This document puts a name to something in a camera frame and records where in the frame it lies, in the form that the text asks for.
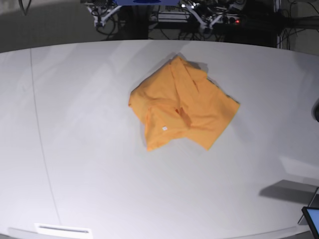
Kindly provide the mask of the orange T-shirt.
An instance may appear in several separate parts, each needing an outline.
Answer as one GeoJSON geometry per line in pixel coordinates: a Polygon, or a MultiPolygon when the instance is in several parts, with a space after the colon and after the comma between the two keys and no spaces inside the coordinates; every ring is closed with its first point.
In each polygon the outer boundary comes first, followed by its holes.
{"type": "Polygon", "coordinates": [[[131,92],[129,107],[145,126],[148,151],[178,138],[209,150],[240,104],[211,82],[205,71],[175,56],[131,92]]]}

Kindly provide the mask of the tablet with blue screen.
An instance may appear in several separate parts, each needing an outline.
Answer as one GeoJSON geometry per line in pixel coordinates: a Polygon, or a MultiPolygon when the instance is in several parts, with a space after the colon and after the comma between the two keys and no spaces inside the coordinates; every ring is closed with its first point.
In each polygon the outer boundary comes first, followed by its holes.
{"type": "Polygon", "coordinates": [[[319,209],[314,207],[303,207],[303,216],[315,239],[319,239],[319,209]]]}

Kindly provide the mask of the white flat label strip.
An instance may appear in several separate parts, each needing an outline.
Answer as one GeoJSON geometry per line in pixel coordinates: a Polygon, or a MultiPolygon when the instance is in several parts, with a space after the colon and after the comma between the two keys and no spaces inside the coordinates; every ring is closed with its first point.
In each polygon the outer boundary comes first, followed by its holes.
{"type": "Polygon", "coordinates": [[[91,229],[87,228],[76,228],[76,227],[67,227],[67,226],[58,226],[50,224],[41,224],[35,223],[35,228],[38,233],[49,233],[50,231],[57,232],[70,232],[70,233],[91,233],[91,229]]]}

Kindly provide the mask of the grey tablet stand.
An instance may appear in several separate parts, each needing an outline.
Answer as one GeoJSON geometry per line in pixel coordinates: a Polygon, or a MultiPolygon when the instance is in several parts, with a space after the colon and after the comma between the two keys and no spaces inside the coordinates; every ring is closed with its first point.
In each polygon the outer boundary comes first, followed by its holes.
{"type": "Polygon", "coordinates": [[[299,225],[309,225],[319,230],[319,189],[316,188],[310,203],[302,208],[302,217],[299,219],[299,225]]]}

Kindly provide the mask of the dark round object right edge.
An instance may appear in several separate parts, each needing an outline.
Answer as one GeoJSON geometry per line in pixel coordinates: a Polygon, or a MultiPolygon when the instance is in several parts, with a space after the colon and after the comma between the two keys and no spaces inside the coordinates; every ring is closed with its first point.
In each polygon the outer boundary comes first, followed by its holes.
{"type": "Polygon", "coordinates": [[[319,122],[319,99],[317,99],[316,102],[313,105],[312,116],[313,116],[314,120],[319,122]]]}

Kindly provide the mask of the white power strip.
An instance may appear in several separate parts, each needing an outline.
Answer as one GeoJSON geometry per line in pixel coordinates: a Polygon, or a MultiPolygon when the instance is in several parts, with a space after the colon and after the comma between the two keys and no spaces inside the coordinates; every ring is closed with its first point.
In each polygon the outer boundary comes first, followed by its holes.
{"type": "Polygon", "coordinates": [[[154,12],[151,14],[149,21],[186,23],[191,20],[198,21],[199,19],[201,19],[199,23],[203,23],[207,26],[209,26],[212,22],[214,22],[215,24],[240,23],[240,16],[235,14],[215,13],[212,16],[199,17],[194,16],[192,13],[185,11],[160,11],[159,13],[154,12]]]}

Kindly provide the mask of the black table frame post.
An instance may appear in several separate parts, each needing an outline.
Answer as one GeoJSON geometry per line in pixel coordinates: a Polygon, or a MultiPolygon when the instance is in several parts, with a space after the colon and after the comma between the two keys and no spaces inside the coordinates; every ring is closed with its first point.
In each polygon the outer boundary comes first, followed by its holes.
{"type": "Polygon", "coordinates": [[[119,12],[124,25],[120,27],[121,39],[145,40],[149,37],[149,5],[122,6],[119,12]]]}

